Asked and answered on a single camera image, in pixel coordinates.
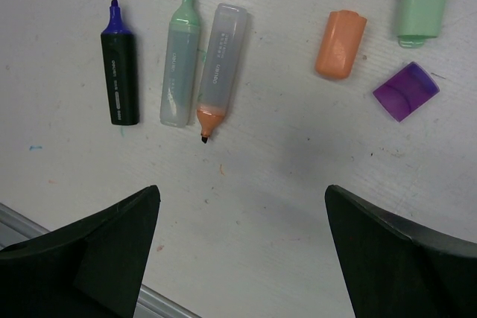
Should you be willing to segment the orange pastel cap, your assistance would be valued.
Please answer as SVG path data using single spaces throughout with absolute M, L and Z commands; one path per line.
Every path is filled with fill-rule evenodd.
M 343 80 L 350 76 L 367 19 L 351 10 L 329 14 L 315 71 L 325 78 Z

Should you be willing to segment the green pastel cap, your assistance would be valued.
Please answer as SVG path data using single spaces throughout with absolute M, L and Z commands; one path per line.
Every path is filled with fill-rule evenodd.
M 403 48 L 420 48 L 439 37 L 446 0 L 400 0 L 397 39 Z

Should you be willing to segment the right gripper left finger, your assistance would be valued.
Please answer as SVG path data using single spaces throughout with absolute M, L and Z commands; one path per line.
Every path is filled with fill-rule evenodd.
M 159 214 L 148 186 L 1 250 L 2 317 L 132 317 Z

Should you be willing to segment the purple black highlighter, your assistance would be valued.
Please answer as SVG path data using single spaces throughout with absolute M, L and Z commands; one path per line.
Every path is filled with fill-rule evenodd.
M 111 123 L 136 125 L 140 118 L 136 37 L 123 22 L 118 0 L 110 3 L 109 23 L 101 32 L 101 49 Z

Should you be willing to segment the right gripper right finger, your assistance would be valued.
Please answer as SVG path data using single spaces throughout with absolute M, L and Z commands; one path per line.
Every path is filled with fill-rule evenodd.
M 476 244 L 331 185 L 326 213 L 356 317 L 475 317 Z

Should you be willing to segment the green pastel highlighter body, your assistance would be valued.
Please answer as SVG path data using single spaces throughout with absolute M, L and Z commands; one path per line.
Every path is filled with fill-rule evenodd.
M 168 25 L 159 119 L 170 127 L 189 122 L 200 40 L 194 0 L 182 0 Z

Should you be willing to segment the purple cap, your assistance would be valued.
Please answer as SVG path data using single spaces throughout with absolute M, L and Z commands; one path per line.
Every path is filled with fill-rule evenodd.
M 439 91 L 432 77 L 411 62 L 375 89 L 373 96 L 394 120 L 402 122 Z

